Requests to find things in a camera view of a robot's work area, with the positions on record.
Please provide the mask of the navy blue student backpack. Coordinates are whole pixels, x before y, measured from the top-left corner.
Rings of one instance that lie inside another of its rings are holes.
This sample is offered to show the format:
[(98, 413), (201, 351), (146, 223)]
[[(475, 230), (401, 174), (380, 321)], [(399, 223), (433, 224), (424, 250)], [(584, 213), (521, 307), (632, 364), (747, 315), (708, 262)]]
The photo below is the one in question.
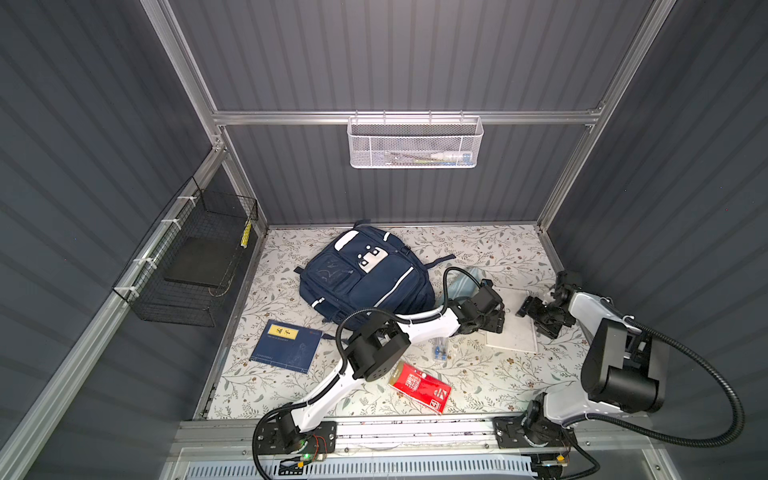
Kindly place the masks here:
[(430, 269), (454, 258), (425, 264), (392, 232), (358, 222), (295, 272), (300, 297), (324, 322), (341, 324), (363, 308), (395, 314), (429, 310), (436, 301)]

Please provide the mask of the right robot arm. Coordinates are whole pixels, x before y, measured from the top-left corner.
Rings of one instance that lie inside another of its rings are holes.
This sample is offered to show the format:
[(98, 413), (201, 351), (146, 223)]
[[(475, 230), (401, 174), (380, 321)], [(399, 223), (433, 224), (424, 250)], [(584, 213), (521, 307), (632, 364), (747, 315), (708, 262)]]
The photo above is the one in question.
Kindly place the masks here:
[[(746, 415), (733, 386), (703, 356), (683, 343), (646, 326), (602, 295), (585, 291), (578, 274), (560, 271), (545, 301), (528, 296), (517, 311), (535, 330), (555, 339), (565, 327), (579, 325), (589, 349), (579, 379), (555, 392), (539, 393), (527, 407), (520, 431), (533, 446), (566, 439), (570, 427), (586, 421), (605, 422), (664, 443), (689, 448), (715, 448), (735, 441)], [(731, 423), (720, 434), (686, 438), (654, 431), (619, 418), (619, 413), (653, 413), (664, 404), (668, 362), (677, 352), (701, 367), (721, 388)]]

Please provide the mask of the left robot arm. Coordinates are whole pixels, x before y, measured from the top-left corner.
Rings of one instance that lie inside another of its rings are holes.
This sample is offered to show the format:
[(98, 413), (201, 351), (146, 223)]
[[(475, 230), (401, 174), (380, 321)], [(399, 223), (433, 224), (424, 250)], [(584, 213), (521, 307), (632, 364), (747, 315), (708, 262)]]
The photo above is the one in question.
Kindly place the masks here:
[(490, 280), (473, 282), (474, 295), (446, 297), (440, 307), (425, 312), (395, 314), (370, 307), (349, 315), (335, 334), (338, 366), (305, 398), (277, 407), (259, 420), (252, 437), (253, 456), (300, 451), (337, 403), (385, 376), (410, 346), (479, 330), (501, 332), (502, 297)]

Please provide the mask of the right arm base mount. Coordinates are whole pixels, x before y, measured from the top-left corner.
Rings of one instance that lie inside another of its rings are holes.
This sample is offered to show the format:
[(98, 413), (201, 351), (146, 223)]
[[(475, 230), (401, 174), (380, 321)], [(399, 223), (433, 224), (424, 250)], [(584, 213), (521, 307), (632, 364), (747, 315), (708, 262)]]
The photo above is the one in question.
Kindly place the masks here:
[(568, 448), (570, 446), (561, 426), (546, 418), (529, 420), (525, 415), (494, 417), (492, 426), (499, 448)]

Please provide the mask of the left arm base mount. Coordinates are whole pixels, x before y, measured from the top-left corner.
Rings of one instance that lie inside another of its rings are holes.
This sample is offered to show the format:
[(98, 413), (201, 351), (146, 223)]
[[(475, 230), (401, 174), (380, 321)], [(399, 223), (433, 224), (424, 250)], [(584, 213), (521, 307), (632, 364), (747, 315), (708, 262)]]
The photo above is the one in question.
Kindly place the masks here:
[(337, 430), (337, 422), (323, 421), (310, 432), (301, 433), (287, 421), (271, 420), (256, 427), (252, 451), (258, 455), (330, 454), (335, 452)]

